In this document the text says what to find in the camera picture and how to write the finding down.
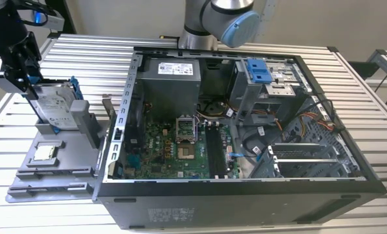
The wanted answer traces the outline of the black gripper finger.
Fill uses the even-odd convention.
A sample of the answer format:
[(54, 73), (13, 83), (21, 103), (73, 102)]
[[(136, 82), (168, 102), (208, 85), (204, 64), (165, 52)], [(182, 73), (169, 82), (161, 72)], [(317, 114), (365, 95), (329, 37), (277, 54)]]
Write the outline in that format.
[(12, 56), (13, 67), (17, 71), (16, 79), (22, 80), (17, 81), (18, 89), (29, 95), (32, 100), (37, 100), (38, 96), (33, 85), (42, 79), (40, 72), (41, 54), (32, 32), (28, 32), (25, 39), (12, 47)]

